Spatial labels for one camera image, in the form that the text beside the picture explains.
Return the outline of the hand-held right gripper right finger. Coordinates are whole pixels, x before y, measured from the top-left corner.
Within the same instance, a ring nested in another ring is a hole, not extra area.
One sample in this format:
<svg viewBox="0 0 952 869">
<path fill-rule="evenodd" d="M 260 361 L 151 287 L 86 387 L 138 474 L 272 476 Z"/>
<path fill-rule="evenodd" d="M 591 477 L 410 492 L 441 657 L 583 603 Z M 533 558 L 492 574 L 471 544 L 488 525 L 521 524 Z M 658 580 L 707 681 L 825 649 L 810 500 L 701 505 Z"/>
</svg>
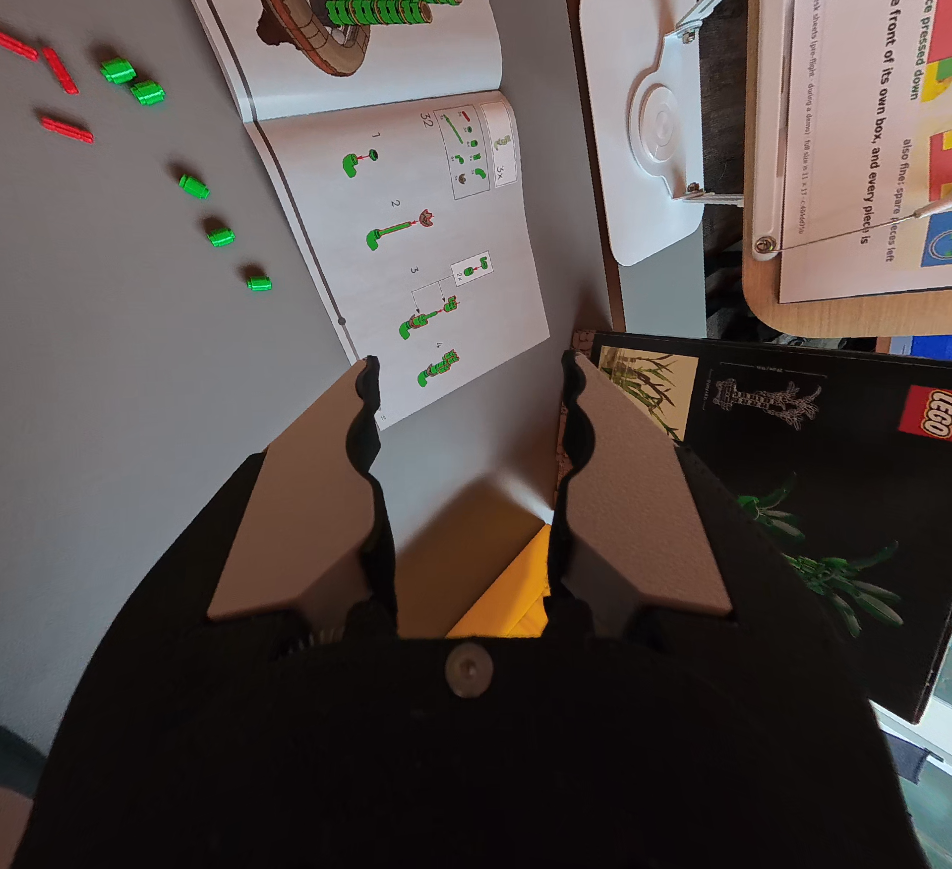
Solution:
<svg viewBox="0 0 952 869">
<path fill-rule="evenodd" d="M 558 487 L 549 582 L 623 636 L 653 608 L 727 618 L 732 603 L 676 446 L 589 359 L 563 355 L 569 471 Z"/>
</svg>

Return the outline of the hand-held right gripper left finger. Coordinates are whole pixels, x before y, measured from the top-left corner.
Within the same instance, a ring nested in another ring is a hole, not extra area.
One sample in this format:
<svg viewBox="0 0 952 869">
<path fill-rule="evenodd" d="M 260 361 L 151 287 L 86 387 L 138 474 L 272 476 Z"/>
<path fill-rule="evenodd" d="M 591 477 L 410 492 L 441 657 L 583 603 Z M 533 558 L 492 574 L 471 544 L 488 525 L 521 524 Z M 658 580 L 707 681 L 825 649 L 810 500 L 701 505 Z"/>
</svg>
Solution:
<svg viewBox="0 0 952 869">
<path fill-rule="evenodd" d="M 380 363 L 367 356 L 268 446 L 208 618 L 292 611 L 316 636 L 374 601 L 396 625 L 395 548 L 380 483 Z"/>
</svg>

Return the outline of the black building set box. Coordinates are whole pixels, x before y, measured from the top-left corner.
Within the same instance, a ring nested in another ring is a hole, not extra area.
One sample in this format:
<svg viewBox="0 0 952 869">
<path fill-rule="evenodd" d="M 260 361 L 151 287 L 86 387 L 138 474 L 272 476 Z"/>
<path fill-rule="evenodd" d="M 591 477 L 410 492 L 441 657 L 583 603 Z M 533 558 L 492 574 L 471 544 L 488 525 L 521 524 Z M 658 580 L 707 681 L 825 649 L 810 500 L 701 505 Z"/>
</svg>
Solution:
<svg viewBox="0 0 952 869">
<path fill-rule="evenodd" d="M 949 361 L 577 331 L 819 597 L 875 704 L 917 724 L 950 642 Z"/>
</svg>

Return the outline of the yellow plastic bin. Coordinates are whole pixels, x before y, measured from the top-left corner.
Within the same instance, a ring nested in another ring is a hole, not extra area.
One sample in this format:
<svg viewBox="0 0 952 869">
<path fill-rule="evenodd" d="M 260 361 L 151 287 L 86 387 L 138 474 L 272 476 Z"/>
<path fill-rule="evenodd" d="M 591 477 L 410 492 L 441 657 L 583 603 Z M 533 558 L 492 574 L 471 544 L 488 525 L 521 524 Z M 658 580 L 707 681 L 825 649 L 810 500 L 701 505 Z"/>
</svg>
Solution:
<svg viewBox="0 0 952 869">
<path fill-rule="evenodd" d="M 446 634 L 464 637 L 541 637 L 548 618 L 550 525 L 544 525 L 470 610 Z"/>
</svg>

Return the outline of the blue plastic bin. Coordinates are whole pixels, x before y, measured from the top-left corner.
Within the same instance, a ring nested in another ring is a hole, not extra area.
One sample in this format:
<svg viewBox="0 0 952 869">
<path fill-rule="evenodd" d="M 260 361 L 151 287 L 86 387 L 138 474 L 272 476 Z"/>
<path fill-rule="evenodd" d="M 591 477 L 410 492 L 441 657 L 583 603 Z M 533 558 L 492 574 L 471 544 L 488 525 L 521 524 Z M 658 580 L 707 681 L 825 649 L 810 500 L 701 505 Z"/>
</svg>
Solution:
<svg viewBox="0 0 952 869">
<path fill-rule="evenodd" d="M 893 337 L 888 352 L 892 355 L 950 362 L 952 337 L 950 335 Z"/>
</svg>

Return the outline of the open building instruction booklet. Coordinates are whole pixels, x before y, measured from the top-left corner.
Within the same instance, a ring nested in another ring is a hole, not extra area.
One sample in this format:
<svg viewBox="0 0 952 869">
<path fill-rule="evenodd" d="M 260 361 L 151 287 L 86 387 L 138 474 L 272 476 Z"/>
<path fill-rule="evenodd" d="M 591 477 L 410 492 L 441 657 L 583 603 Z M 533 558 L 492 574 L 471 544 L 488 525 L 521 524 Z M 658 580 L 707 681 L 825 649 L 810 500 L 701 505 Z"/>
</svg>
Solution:
<svg viewBox="0 0 952 869">
<path fill-rule="evenodd" d="M 386 429 L 549 337 L 489 0 L 191 0 Z"/>
</svg>

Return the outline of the white stand base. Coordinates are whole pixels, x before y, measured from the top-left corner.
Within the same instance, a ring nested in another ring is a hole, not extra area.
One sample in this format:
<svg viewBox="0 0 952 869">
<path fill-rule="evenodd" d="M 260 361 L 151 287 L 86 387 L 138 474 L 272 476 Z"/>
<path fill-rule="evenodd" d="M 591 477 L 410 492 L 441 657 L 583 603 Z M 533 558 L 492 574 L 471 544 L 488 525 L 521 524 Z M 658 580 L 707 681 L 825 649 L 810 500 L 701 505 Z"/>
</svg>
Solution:
<svg viewBox="0 0 952 869">
<path fill-rule="evenodd" d="M 698 32 L 723 0 L 580 0 L 611 252 L 632 266 L 694 233 L 708 205 Z"/>
</svg>

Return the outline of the printed instruction sheet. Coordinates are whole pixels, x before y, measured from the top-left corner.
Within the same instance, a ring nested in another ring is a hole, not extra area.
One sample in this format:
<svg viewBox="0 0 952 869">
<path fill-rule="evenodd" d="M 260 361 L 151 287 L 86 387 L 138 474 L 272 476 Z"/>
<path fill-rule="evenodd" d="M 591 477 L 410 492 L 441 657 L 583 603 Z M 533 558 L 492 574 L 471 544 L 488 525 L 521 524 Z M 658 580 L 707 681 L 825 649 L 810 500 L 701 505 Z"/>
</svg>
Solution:
<svg viewBox="0 0 952 869">
<path fill-rule="evenodd" d="M 951 0 L 793 0 L 779 301 L 949 288 Z"/>
</svg>

